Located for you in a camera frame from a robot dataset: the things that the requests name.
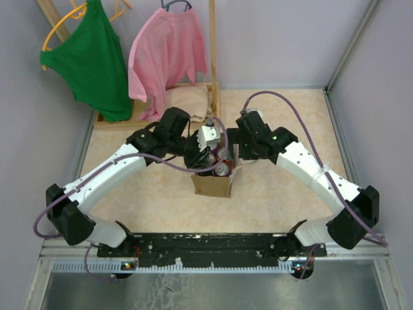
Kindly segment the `red cola can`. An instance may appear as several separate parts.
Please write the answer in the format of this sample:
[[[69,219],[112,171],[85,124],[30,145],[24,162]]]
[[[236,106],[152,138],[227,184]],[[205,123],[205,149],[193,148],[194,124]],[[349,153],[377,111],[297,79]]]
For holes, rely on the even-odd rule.
[[[206,157],[206,162],[209,167],[213,166],[216,163],[216,157],[214,154],[210,153]]]
[[[233,150],[233,148],[229,147],[227,150],[225,150],[224,147],[221,147],[217,151],[217,158],[218,158],[218,160],[232,161],[234,159],[234,150]]]

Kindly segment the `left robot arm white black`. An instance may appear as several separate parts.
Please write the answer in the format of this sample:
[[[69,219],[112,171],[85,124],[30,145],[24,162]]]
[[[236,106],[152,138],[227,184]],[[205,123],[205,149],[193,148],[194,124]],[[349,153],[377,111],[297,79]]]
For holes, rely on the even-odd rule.
[[[185,172],[206,172],[205,158],[212,145],[221,141],[213,119],[184,137],[189,115],[180,108],[165,110],[159,121],[133,132],[111,157],[83,177],[46,190],[43,213],[68,245],[84,241],[103,243],[120,256],[134,248],[132,233],[119,221],[109,222],[90,214],[98,201],[132,174],[154,162],[168,165],[167,154],[182,157]]]

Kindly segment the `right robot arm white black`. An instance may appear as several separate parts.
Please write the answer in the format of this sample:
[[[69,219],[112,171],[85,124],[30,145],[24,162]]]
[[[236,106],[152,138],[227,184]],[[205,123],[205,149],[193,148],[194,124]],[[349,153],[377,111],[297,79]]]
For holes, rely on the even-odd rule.
[[[379,192],[344,179],[327,166],[320,165],[291,131],[284,127],[271,130],[261,113],[253,110],[227,129],[229,144],[239,147],[243,160],[269,160],[289,171],[316,193],[329,207],[331,215],[299,222],[288,239],[289,250],[304,255],[311,245],[335,242],[351,250],[379,220]]]

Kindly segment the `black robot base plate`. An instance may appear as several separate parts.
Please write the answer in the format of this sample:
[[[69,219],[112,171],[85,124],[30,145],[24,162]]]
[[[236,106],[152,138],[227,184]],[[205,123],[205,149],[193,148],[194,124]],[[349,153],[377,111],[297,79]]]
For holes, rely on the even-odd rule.
[[[141,267],[172,265],[180,259],[185,267],[275,267],[278,261],[326,256],[325,244],[302,245],[294,226],[287,233],[131,233],[118,247],[97,246],[99,258],[130,258]]]

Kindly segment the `glass cola bottle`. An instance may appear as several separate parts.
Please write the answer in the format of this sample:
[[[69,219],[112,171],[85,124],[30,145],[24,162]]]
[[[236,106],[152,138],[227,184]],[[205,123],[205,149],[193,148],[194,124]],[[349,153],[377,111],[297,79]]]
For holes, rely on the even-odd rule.
[[[205,171],[205,172],[198,172],[197,175],[198,176],[213,176],[214,175],[214,170],[211,169],[211,170],[208,170],[208,171]]]

